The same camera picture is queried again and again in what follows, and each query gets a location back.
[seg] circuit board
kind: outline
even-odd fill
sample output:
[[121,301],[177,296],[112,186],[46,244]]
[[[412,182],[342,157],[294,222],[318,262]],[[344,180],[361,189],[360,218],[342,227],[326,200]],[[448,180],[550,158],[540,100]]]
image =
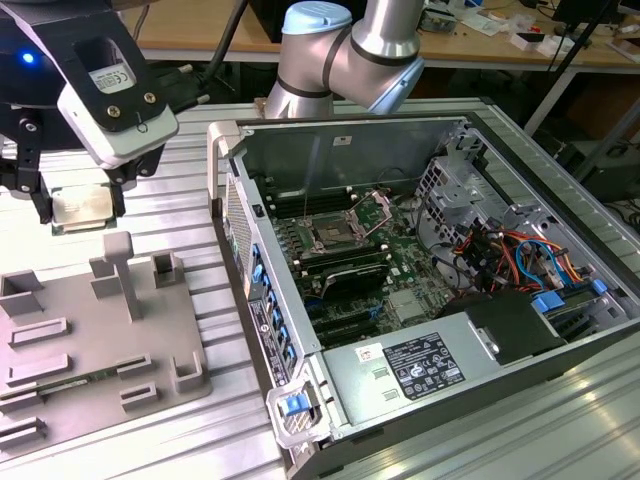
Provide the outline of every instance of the circuit board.
[[[351,210],[272,219],[280,247],[325,347],[432,320],[454,297],[452,285],[456,279],[450,278],[447,283],[432,264],[410,226],[409,213],[392,200],[382,204],[382,199],[370,192],[359,191],[356,195],[362,200]],[[315,275],[312,269],[296,269],[299,262],[321,261],[329,253],[348,255],[356,249],[364,252],[357,260],[336,261],[325,267],[322,275]],[[370,274],[361,277],[358,284],[383,271],[386,275],[379,284],[365,286],[357,293],[341,292],[338,298],[329,298],[322,288],[327,275],[365,268],[371,269]]]

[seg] power supply label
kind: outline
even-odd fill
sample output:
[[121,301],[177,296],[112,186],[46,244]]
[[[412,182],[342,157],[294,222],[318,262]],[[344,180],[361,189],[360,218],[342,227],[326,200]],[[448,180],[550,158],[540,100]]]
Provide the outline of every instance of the power supply label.
[[418,400],[465,380],[437,332],[384,349],[404,396]]

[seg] blue light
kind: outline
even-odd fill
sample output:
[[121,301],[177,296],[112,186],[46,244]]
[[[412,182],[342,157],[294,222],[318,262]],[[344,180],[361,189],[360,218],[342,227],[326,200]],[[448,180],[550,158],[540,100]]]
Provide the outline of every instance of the blue light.
[[23,53],[22,61],[26,64],[32,65],[36,61],[36,57],[32,53]]

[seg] gray 3d-printed holder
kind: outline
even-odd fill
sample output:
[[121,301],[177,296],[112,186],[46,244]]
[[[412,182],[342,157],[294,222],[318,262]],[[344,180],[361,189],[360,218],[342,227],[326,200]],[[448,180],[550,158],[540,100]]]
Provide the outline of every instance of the gray 3d-printed holder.
[[31,271],[0,277],[0,308],[10,317],[38,312],[42,307],[34,292],[42,285]]
[[0,277],[0,461],[211,392],[181,260],[133,254],[110,233],[92,273]]

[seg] black bracket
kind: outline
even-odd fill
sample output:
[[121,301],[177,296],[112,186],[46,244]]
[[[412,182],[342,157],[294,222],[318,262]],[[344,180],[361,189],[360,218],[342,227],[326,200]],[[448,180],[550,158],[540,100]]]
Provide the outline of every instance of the black bracket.
[[53,218],[53,203],[39,170],[42,130],[38,112],[24,109],[18,125],[16,159],[0,155],[0,185],[28,194],[38,211],[40,223],[47,224]]
[[[24,34],[54,62],[105,130],[122,132],[136,127],[158,117],[167,107],[142,52],[117,13],[103,0],[58,0],[46,8],[38,3],[0,1],[0,9],[13,17]],[[98,89],[87,71],[96,45],[119,50],[118,56],[131,71],[135,85],[110,94]]]
[[[20,112],[17,131],[13,129],[16,134],[16,158],[4,158],[0,152],[0,185],[10,191],[29,195],[40,216],[40,223],[47,224],[53,220],[53,201],[40,172],[42,139],[46,134],[41,111],[25,108]],[[147,152],[122,167],[105,170],[111,181],[111,200],[117,217],[126,213],[122,185],[136,180],[138,175],[153,176],[163,151],[164,146]]]

